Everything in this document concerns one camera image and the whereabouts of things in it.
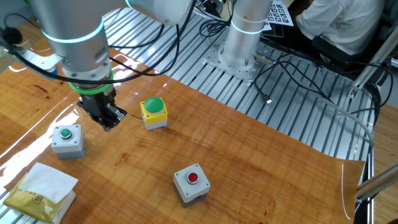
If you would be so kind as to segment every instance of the red button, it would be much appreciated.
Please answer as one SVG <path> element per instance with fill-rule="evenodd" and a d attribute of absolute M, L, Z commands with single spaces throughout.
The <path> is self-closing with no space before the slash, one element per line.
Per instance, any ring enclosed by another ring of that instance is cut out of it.
<path fill-rule="evenodd" d="M 195 184 L 198 181 L 198 174 L 190 173 L 188 174 L 188 182 L 190 184 Z"/>

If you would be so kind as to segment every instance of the tissue pack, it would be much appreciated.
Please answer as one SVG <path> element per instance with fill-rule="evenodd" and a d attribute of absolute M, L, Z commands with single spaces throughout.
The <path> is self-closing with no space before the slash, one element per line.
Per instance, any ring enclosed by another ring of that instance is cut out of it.
<path fill-rule="evenodd" d="M 43 195 L 19 189 L 19 186 L 25 179 L 26 175 L 27 174 L 25 174 L 25 176 L 11 190 L 11 193 L 4 201 L 4 204 L 11 209 L 17 210 L 18 212 L 24 213 L 37 220 L 46 223 L 59 224 L 73 199 L 76 197 L 74 191 L 71 190 L 69 194 L 61 199 L 61 201 L 55 203 Z"/>

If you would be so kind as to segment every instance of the wooden tabletop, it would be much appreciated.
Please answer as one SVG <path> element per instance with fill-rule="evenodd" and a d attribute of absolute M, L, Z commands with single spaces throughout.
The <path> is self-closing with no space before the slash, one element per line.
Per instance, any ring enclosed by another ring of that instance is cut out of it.
<path fill-rule="evenodd" d="M 46 49 L 46 42 L 35 46 L 43 55 Z M 131 74 L 113 66 L 116 79 Z M 115 85 L 127 115 L 110 133 L 76 106 L 79 95 L 67 83 L 15 63 L 0 87 L 0 184 L 10 190 L 36 162 L 76 177 L 62 223 L 353 222 L 363 162 L 322 154 L 166 75 Z M 145 129 L 139 103 L 150 96 L 164 99 L 167 127 Z M 60 161 L 51 135 L 68 124 L 82 125 L 86 156 Z M 211 188 L 205 200 L 182 208 L 173 174 L 194 163 Z"/>

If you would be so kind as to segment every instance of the white tissue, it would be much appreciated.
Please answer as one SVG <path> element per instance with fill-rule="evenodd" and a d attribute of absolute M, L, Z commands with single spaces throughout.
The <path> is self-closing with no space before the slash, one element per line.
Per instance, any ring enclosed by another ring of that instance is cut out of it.
<path fill-rule="evenodd" d="M 18 188 L 21 191 L 41 194 L 52 202 L 58 203 L 72 190 L 77 182 L 78 179 L 37 162 Z"/>

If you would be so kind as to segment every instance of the robotic arm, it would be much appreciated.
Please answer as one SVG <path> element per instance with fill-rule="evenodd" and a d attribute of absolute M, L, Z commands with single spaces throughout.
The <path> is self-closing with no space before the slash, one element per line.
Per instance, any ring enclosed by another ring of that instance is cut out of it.
<path fill-rule="evenodd" d="M 187 17 L 192 0 L 31 0 L 30 3 L 54 56 L 40 65 L 37 63 L 40 56 L 35 53 L 24 49 L 14 49 L 15 52 L 40 68 L 46 66 L 43 69 L 49 72 L 59 63 L 66 77 L 106 81 L 112 80 L 113 74 L 103 15 L 121 7 L 132 7 L 165 25 L 175 25 Z M 78 105 L 104 130 L 109 131 L 124 118 L 126 112 L 114 103 L 116 91 L 112 84 L 70 83 L 70 86 L 81 95 Z"/>

